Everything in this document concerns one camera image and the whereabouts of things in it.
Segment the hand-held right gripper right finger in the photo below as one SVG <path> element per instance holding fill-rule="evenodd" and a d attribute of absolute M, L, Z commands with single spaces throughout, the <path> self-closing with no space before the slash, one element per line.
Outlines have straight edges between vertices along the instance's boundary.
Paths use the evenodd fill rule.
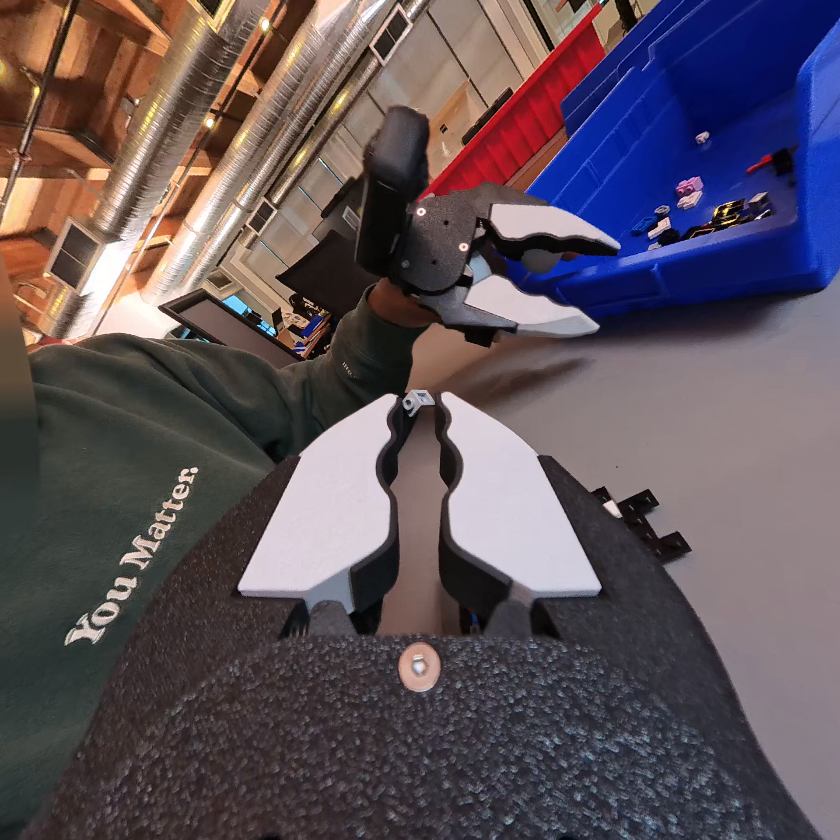
<path fill-rule="evenodd" d="M 437 396 L 446 484 L 438 570 L 461 605 L 593 597 L 602 591 L 538 453 L 452 392 Z"/>

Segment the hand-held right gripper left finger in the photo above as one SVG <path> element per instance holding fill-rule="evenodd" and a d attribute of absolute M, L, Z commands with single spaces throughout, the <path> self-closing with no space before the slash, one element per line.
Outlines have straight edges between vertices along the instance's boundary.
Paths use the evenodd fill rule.
<path fill-rule="evenodd" d="M 338 602 L 368 610 L 399 566 L 393 460 L 402 400 L 387 394 L 300 454 L 242 577 L 244 597 Z"/>

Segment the red bin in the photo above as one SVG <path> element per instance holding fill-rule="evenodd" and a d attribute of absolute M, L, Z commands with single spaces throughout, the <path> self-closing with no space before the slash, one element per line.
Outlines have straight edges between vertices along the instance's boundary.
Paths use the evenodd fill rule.
<path fill-rule="evenodd" d="M 605 57 L 596 5 L 467 143 L 425 194 L 507 183 L 564 127 L 562 100 Z"/>

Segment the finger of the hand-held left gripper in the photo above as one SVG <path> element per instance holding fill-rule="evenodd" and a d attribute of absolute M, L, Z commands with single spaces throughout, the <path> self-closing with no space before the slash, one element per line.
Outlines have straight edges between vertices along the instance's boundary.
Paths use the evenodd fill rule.
<path fill-rule="evenodd" d="M 486 272 L 466 274 L 464 303 L 496 320 L 510 321 L 514 328 L 480 324 L 464 327 L 469 340 L 496 340 L 502 333 L 520 338 L 568 340 L 593 335 L 600 325 L 582 310 L 559 304 L 542 295 L 521 291 L 508 278 Z"/>
<path fill-rule="evenodd" d="M 522 259 L 531 251 L 617 256 L 621 250 L 614 237 L 553 205 L 493 203 L 489 231 L 497 250 L 510 259 Z"/>

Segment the lego pieces pile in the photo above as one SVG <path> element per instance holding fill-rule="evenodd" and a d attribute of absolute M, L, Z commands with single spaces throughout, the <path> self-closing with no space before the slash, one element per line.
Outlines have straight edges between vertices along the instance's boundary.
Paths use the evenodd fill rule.
<path fill-rule="evenodd" d="M 627 230 L 631 239 L 656 249 L 795 209 L 797 142 L 758 154 L 740 140 L 720 149 L 707 133 L 697 140 L 701 172 L 678 181 L 667 202 L 636 213 Z"/>

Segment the blue plastic bin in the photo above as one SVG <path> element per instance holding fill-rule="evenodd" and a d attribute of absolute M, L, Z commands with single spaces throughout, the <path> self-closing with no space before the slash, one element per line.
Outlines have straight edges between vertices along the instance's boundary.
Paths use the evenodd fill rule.
<path fill-rule="evenodd" d="M 531 184 L 531 195 L 617 238 L 616 258 L 580 257 L 525 291 L 606 315 L 828 286 L 838 272 L 838 2 L 705 6 L 630 70 Z M 627 230 L 700 173 L 697 136 L 750 151 L 797 142 L 795 208 L 725 232 L 648 248 Z"/>
<path fill-rule="evenodd" d="M 726 8 L 730 2 L 662 1 L 590 71 L 562 100 L 560 110 L 568 138 L 581 128 L 618 83 L 632 69 L 643 69 L 653 46 L 671 30 L 708 6 Z"/>

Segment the silver ventilation duct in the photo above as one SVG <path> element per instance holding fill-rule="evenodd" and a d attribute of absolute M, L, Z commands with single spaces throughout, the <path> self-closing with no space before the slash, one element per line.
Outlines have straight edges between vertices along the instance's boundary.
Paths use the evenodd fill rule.
<path fill-rule="evenodd" d="M 43 333 L 62 340 L 89 333 L 267 7 L 189 2 L 95 213 L 69 218 L 50 254 Z M 329 95 L 402 11 L 398 2 L 314 4 L 143 289 L 145 302 L 201 284 Z"/>

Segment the black computer monitor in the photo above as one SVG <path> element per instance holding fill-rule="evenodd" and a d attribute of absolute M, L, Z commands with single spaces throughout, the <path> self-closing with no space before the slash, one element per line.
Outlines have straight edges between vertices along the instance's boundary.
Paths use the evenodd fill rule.
<path fill-rule="evenodd" d="M 158 310 L 210 343 L 253 354 L 277 369 L 302 361 L 277 338 L 269 336 L 205 289 L 161 304 Z"/>

